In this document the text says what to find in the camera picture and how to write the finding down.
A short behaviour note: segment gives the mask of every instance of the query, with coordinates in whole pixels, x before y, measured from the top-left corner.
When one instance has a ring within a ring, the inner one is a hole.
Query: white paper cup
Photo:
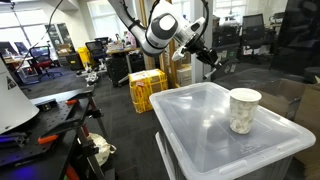
[[[239,134],[247,134],[257,110],[261,94],[247,88],[230,91],[230,128]]]

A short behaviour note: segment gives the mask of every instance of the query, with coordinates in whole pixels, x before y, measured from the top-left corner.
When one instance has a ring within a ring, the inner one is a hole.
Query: clear plastic bin
[[[290,156],[315,143],[309,130],[261,106],[248,134],[233,132],[229,91],[214,83],[155,93],[150,101],[163,128],[164,136],[156,137],[171,179],[236,179],[289,157],[269,168],[281,179]]]

